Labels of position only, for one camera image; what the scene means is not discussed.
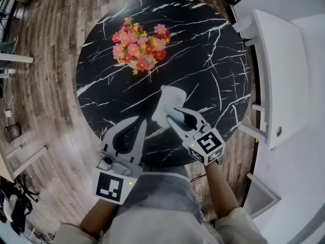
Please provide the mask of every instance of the electrical outlet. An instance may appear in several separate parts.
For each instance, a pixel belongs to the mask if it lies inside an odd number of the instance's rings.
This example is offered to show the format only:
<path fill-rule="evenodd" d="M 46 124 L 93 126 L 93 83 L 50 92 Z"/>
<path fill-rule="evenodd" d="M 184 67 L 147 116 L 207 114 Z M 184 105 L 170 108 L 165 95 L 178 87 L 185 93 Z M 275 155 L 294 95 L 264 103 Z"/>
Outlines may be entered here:
<path fill-rule="evenodd" d="M 6 117 L 11 117 L 11 116 L 12 116 L 11 110 L 7 110 L 6 111 Z"/>

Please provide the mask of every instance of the chair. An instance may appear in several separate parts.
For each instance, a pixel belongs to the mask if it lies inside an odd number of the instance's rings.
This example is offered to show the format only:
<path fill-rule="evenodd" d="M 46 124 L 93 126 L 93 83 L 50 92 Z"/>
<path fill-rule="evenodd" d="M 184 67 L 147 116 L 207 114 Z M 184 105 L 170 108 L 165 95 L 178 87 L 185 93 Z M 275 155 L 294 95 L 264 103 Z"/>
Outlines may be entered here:
<path fill-rule="evenodd" d="M 20 235 L 21 232 L 25 231 L 26 216 L 33 210 L 31 201 L 22 195 L 18 198 L 15 208 L 11 214 L 12 222 L 10 223 L 13 230 Z"/>
<path fill-rule="evenodd" d="M 37 198 L 34 198 L 32 195 L 39 196 L 40 193 L 39 192 L 36 192 L 36 193 L 31 192 L 26 186 L 26 174 L 23 174 L 23 182 L 21 182 L 18 177 L 15 179 L 15 181 L 21 187 L 23 195 L 28 195 L 29 198 L 32 199 L 34 202 L 39 201 Z"/>

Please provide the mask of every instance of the red flower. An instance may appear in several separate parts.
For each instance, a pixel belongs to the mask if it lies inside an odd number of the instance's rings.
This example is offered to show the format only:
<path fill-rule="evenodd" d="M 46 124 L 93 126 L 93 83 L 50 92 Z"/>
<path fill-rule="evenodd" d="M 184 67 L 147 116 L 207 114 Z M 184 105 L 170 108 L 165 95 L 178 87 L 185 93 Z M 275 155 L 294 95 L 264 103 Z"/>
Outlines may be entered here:
<path fill-rule="evenodd" d="M 171 38 L 171 32 L 167 30 L 167 31 L 163 34 L 163 36 L 164 36 L 164 39 L 170 39 L 170 38 Z"/>
<path fill-rule="evenodd" d="M 134 29 L 132 27 L 128 27 L 128 26 L 124 28 L 124 31 L 127 34 L 134 33 Z"/>
<path fill-rule="evenodd" d="M 155 37 L 156 37 L 157 39 L 163 39 L 163 38 L 164 38 L 164 35 L 155 35 Z"/>
<path fill-rule="evenodd" d="M 119 35 L 118 32 L 116 32 L 115 34 L 113 34 L 112 41 L 114 43 L 118 43 L 120 41 L 120 35 Z"/>
<path fill-rule="evenodd" d="M 154 54 L 155 59 L 164 59 L 166 57 L 167 52 L 165 50 L 163 51 L 156 51 Z"/>
<path fill-rule="evenodd" d="M 131 60 L 132 60 L 132 56 L 131 56 L 130 54 L 126 53 L 126 54 L 124 55 L 123 60 L 125 61 L 125 63 L 130 63 Z"/>
<path fill-rule="evenodd" d="M 170 33 L 170 31 L 166 31 L 164 34 L 160 34 L 160 35 L 155 35 L 155 37 L 157 38 L 157 39 L 170 39 L 171 38 L 171 33 Z"/>
<path fill-rule="evenodd" d="M 155 51 L 155 48 L 153 45 L 147 45 L 146 47 L 146 54 L 153 54 L 153 52 Z"/>
<path fill-rule="evenodd" d="M 139 59 L 137 63 L 138 71 L 145 71 L 148 69 L 148 62 L 145 59 Z"/>

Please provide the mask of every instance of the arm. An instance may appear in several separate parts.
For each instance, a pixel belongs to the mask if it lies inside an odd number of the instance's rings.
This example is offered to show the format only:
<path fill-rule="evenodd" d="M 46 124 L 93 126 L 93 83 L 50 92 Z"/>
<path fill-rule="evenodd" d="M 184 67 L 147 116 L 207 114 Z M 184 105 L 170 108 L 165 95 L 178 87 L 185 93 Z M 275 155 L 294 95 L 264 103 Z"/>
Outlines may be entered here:
<path fill-rule="evenodd" d="M 216 162 L 205 166 L 207 179 L 210 188 L 213 207 L 218 218 L 228 216 L 228 214 L 238 207 L 236 197 L 224 179 Z"/>
<path fill-rule="evenodd" d="M 101 231 L 111 226 L 115 218 L 116 206 L 114 203 L 99 200 L 82 220 L 79 228 L 95 239 L 99 239 Z"/>

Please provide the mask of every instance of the white table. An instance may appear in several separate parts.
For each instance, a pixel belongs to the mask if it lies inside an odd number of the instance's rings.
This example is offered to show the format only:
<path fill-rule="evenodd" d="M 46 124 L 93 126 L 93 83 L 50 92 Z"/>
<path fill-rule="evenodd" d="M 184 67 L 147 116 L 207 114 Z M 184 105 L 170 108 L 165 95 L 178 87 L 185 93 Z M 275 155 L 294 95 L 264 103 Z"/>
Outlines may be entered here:
<path fill-rule="evenodd" d="M 233 25 L 255 46 L 265 129 L 240 125 L 269 149 L 293 135 L 308 122 L 309 81 L 306 54 L 297 26 L 260 10 Z"/>

